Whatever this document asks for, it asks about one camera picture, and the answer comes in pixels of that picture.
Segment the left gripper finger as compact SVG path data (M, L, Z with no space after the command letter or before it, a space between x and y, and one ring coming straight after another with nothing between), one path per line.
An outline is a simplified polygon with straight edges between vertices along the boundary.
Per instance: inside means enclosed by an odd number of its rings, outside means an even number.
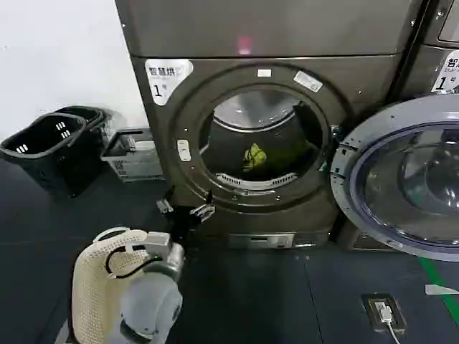
M169 214L174 211L173 206L170 201L174 195L175 186L171 186L163 195L161 199L156 202L156 206L159 209L161 214Z
M212 191L208 191L204 204L192 209L189 213L196 218L210 218L215 213Z

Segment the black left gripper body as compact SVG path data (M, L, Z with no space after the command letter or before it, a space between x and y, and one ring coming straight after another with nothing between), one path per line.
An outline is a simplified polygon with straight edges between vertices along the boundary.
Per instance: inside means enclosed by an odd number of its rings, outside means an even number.
M191 229L197 226L197 217L190 206L175 206L171 213L170 235L173 241L184 241Z

